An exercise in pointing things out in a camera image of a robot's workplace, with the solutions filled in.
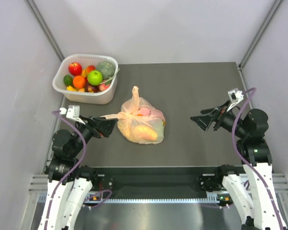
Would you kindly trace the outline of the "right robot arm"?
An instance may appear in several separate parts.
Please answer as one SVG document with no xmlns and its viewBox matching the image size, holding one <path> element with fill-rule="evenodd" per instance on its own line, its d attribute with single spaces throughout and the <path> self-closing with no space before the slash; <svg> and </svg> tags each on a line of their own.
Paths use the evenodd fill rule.
<svg viewBox="0 0 288 230">
<path fill-rule="evenodd" d="M 211 124 L 217 131 L 223 128 L 233 132 L 233 141 L 247 181 L 243 182 L 237 167 L 228 164 L 218 166 L 213 176 L 200 176 L 199 186 L 207 192 L 227 191 L 228 198 L 219 196 L 220 208 L 234 205 L 241 219 L 243 230 L 287 230 L 288 226 L 279 210 L 273 184 L 272 156 L 264 139 L 268 130 L 268 115 L 260 109 L 251 109 L 241 119 L 230 108 L 230 102 L 202 110 L 190 119 L 203 131 Z"/>
</svg>

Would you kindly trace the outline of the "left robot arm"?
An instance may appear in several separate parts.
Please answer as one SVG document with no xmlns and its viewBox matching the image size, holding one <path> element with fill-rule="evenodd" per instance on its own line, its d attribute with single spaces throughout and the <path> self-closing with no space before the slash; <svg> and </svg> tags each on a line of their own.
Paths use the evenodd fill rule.
<svg viewBox="0 0 288 230">
<path fill-rule="evenodd" d="M 118 120 L 81 116 L 72 124 L 57 112 L 54 114 L 73 131 L 60 129 L 52 137 L 53 158 L 46 168 L 47 195 L 38 228 L 72 230 L 88 192 L 99 186 L 96 169 L 80 166 L 83 159 L 77 159 L 77 155 L 86 154 L 90 139 L 109 137 Z"/>
</svg>

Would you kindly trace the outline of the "translucent orange plastic bag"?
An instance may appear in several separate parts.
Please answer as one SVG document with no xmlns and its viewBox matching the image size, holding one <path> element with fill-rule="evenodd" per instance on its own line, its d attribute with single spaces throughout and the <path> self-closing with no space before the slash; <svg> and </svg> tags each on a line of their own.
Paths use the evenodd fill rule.
<svg viewBox="0 0 288 230">
<path fill-rule="evenodd" d="M 133 87 L 132 98 L 123 103 L 119 113 L 103 117 L 105 119 L 117 119 L 118 129 L 127 140 L 130 129 L 139 125 L 150 127 L 157 133 L 155 141 L 141 144 L 159 144 L 164 139 L 166 119 L 163 113 L 139 96 L 139 88 L 137 86 Z"/>
</svg>

